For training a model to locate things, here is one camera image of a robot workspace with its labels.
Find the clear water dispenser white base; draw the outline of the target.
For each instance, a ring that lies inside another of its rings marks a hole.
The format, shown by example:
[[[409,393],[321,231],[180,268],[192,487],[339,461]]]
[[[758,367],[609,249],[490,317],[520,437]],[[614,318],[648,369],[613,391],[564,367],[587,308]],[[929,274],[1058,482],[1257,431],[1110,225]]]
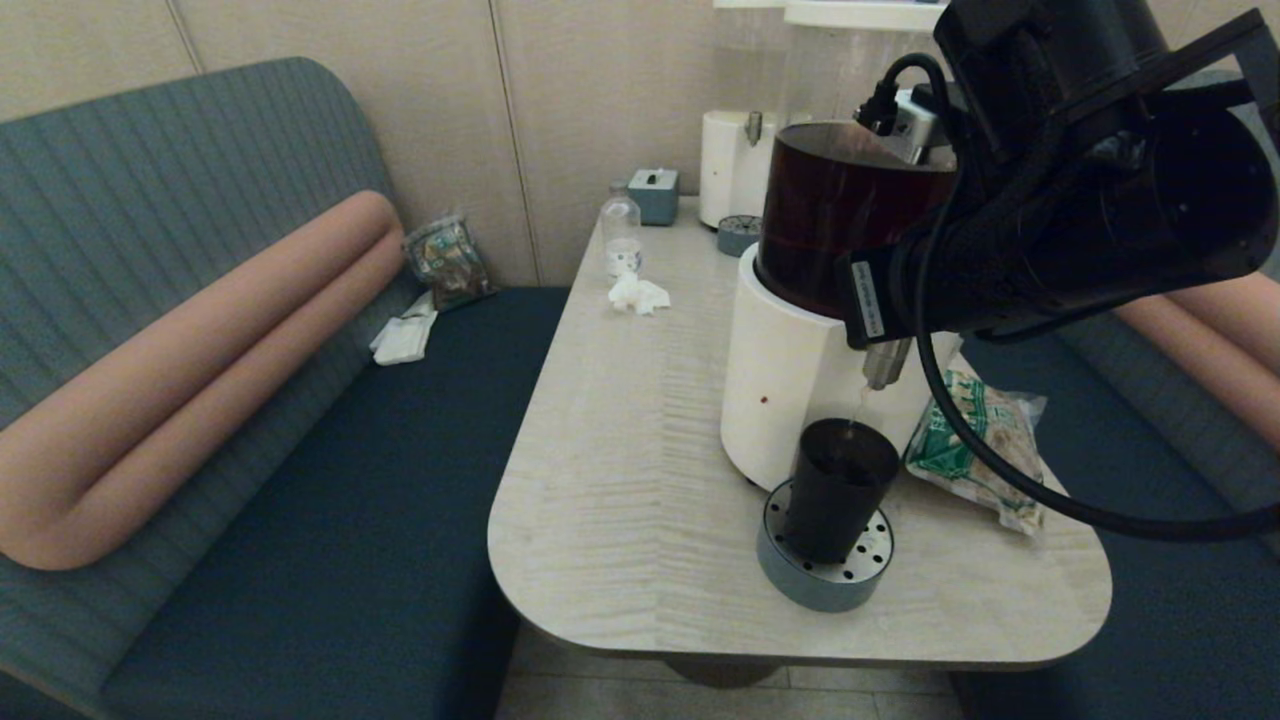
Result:
[[[785,60],[785,0],[712,0],[714,67],[710,109],[701,118],[700,220],[760,217]]]

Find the black plastic cup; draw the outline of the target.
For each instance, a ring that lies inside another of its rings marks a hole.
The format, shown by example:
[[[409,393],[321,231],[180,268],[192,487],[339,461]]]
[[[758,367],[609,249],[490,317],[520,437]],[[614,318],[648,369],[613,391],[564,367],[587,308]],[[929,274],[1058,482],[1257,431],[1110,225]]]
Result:
[[[801,433],[783,537],[808,562],[846,559],[902,469],[900,452],[860,421],[827,418]]]

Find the pink bolster cushion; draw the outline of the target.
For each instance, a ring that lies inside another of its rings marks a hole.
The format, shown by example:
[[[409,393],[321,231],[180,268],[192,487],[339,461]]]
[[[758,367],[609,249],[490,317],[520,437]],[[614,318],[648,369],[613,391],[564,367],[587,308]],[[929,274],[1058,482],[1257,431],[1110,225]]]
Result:
[[[399,274],[390,200],[342,200],[0,429],[0,555],[88,566],[138,534]]]
[[[1280,283],[1253,273],[1111,313],[1280,457]]]

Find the steel dispenser tap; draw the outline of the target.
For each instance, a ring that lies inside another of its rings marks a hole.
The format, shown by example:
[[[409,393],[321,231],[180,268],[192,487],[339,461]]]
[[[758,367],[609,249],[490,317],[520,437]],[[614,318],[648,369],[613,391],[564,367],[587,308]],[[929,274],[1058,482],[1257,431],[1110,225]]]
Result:
[[[893,340],[870,345],[861,365],[867,387],[872,391],[882,391],[897,383],[913,345],[913,340]]]

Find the large dark tea dispenser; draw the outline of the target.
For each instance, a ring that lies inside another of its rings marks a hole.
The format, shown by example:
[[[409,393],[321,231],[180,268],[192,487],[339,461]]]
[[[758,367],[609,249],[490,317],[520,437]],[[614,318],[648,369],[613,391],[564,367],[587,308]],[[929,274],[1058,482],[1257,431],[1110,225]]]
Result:
[[[938,0],[785,0],[786,45],[760,240],[739,264],[721,414],[731,462],[773,489],[804,429],[863,406],[835,263],[897,241],[943,200],[955,158],[900,161],[852,118],[896,59],[934,53]]]

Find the dark green snack bag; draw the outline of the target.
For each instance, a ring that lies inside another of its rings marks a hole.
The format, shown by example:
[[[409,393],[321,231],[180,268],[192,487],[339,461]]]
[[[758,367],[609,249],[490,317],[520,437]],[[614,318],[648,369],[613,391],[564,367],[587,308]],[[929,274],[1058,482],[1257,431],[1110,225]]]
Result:
[[[461,213],[445,214],[411,232],[404,238],[403,252],[410,270],[430,291],[439,313],[463,307],[499,291]]]

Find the small blue-grey drip tray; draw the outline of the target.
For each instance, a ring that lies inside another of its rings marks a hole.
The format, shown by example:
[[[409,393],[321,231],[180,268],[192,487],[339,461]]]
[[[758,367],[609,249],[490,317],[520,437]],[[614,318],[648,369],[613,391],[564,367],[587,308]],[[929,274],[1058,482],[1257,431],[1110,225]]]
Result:
[[[749,247],[760,240],[762,228],[762,217],[724,217],[719,220],[716,228],[717,250],[726,256],[741,258]]]

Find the clear plastic bottle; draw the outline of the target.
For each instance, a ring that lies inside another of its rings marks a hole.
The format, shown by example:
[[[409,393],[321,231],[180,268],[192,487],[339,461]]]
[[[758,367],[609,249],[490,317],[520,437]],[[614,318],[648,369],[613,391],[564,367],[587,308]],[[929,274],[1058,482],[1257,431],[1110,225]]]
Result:
[[[616,283],[623,273],[639,274],[643,266],[640,206],[631,199],[625,181],[613,181],[609,197],[598,217],[604,249],[604,268],[609,282]]]

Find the green grain snack bag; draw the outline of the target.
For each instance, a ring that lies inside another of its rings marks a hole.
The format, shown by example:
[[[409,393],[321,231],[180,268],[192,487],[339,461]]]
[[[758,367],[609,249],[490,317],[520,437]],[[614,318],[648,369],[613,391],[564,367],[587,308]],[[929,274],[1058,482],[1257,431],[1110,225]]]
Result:
[[[1041,484],[1044,466],[1034,428],[1046,398],[1006,393],[965,369],[947,370],[943,380],[957,410],[983,442]],[[1009,530],[1032,538],[1043,530],[1044,507],[980,461],[960,441],[934,401],[908,446],[905,465],[914,477],[995,512],[998,524]]]

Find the white napkin pack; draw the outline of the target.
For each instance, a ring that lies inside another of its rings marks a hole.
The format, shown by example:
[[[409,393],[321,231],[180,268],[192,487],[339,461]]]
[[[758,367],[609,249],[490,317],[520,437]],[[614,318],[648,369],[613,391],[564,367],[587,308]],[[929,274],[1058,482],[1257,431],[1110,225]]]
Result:
[[[429,290],[378,332],[369,346],[374,363],[393,366],[422,360],[438,315],[434,293]]]

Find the blue-grey tissue box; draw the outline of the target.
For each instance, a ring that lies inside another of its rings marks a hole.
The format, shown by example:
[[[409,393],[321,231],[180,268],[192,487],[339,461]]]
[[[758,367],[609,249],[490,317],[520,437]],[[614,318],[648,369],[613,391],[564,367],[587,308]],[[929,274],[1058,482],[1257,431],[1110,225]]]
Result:
[[[627,184],[643,225],[668,227],[678,215],[680,173],[667,168],[636,169]]]

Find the crumpled white tissue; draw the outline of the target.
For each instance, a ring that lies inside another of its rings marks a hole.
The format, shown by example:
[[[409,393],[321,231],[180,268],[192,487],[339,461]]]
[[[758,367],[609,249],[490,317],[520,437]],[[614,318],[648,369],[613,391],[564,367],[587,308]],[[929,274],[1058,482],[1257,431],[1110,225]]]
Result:
[[[671,307],[669,293],[658,284],[641,279],[635,272],[622,272],[608,293],[609,305],[618,313],[652,316]]]

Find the blue-grey perforated drip tray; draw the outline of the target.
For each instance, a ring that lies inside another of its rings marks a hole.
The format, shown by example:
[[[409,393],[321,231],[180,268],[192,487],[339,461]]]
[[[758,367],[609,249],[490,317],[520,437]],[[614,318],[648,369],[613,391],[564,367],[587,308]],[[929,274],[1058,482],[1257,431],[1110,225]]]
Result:
[[[755,556],[765,579],[786,598],[817,612],[861,607],[878,589],[896,550],[893,527],[876,510],[854,547],[837,562],[801,556],[785,534],[792,498],[791,480],[777,486],[764,502]]]

